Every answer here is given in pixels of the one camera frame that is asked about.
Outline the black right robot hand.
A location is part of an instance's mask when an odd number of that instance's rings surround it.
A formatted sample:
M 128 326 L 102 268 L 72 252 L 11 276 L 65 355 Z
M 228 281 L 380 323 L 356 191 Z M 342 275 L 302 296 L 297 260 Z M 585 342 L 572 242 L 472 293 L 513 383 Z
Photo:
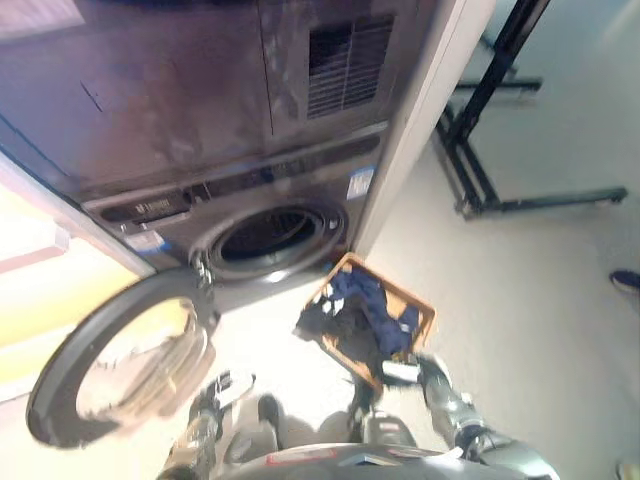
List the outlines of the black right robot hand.
M 423 355 L 410 355 L 407 360 L 384 360 L 373 371 L 368 367 L 354 376 L 354 399 L 371 401 L 379 396 L 386 387 L 405 389 L 420 386 L 426 381 L 425 367 L 427 358 Z

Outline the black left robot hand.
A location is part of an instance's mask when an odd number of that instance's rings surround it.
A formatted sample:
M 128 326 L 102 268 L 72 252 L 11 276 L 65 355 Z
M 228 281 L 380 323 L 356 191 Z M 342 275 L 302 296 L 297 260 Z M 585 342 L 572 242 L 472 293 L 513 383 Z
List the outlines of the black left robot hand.
M 248 393 L 255 381 L 256 375 L 253 373 L 226 370 L 207 387 L 207 397 L 220 409 L 224 409 Z

